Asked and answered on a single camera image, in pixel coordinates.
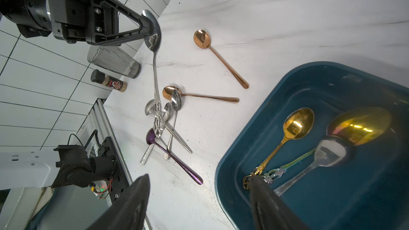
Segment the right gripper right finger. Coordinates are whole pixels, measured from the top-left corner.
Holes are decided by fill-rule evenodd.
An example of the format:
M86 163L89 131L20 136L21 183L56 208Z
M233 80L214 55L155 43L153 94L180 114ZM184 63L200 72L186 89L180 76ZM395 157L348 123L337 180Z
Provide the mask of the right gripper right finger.
M269 188L262 176L250 178L252 217L257 230L307 230L298 216Z

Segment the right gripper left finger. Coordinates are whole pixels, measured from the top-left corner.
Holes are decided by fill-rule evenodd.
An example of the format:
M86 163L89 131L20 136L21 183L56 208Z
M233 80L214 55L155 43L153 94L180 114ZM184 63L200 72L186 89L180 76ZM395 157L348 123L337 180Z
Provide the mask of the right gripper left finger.
M148 174L139 177L88 230L141 230L150 195Z

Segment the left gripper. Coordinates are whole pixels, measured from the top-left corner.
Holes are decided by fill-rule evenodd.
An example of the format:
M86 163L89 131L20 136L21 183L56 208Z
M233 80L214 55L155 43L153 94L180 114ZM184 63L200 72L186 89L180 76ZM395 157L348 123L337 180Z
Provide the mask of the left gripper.
M48 0L48 4L54 37L69 44L117 46L153 32L152 21L118 0ZM119 13L138 27L120 32Z

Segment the silver ornate spoon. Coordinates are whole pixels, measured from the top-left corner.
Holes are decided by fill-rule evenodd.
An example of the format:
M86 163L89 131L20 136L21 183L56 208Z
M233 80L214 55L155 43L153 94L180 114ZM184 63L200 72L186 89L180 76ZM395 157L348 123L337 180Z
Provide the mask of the silver ornate spoon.
M152 33L144 37L146 46L150 51L153 52L153 76L154 76L154 104L153 104L153 113L155 115L155 120L153 124L153 130L156 137L161 137L164 129L165 122L162 117L162 106L159 95L159 86L158 86L158 75L157 75L157 54L161 45L161 30L160 25L155 18L155 16L149 10L143 10L142 16L146 17L152 22Z

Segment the plain silver spoon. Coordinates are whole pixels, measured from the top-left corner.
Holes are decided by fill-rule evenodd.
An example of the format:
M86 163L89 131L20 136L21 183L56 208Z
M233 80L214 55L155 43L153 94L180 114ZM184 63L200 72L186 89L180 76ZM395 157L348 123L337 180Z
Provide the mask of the plain silver spoon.
M314 152L314 161L298 175L276 188L274 193L280 197L297 181L310 173L312 170L318 167L332 167L347 160L352 146L353 145L350 143L350 141L344 138L327 136L319 142Z

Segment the gold ornate-handle spoon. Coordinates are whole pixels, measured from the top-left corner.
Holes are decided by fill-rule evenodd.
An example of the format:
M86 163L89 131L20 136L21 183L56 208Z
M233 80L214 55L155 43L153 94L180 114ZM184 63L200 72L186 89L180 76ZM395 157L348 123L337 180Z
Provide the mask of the gold ornate-handle spoon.
M245 190L249 189L250 178L256 175L261 175L269 161L287 141L305 137L313 128L314 119L315 114L311 108L300 108L291 113L283 124L284 137L282 141L258 167L256 167L248 176L243 178L243 188Z

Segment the teal storage box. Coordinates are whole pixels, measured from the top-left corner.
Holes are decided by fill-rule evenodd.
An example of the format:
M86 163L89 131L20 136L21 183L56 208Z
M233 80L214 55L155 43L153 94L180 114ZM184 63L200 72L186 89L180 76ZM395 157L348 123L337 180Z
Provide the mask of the teal storage box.
M338 63L286 74L222 157L237 230L406 230L409 89Z

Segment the rainbow ornate-handle spoon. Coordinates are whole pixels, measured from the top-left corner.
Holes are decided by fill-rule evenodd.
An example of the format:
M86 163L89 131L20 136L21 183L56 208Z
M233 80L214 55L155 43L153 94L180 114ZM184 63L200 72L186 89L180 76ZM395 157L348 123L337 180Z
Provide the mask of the rainbow ornate-handle spoon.
M336 117L327 127L327 136L337 136L350 141L353 146L350 149L349 158L354 147L378 138L387 131L391 123L392 114L384 108L360 108L347 111ZM281 178L289 168L302 162L310 155L314 155L315 150L316 148L280 168L269 171L264 175L264 181L267 184L272 184L275 180Z

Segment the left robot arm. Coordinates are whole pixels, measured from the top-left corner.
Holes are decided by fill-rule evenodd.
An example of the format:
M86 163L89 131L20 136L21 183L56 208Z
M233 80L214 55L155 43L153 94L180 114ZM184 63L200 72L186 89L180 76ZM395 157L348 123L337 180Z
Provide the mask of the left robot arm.
M145 39L155 44L159 25L118 0L1 0L1 15L15 23L25 38L48 37L69 44L119 46Z

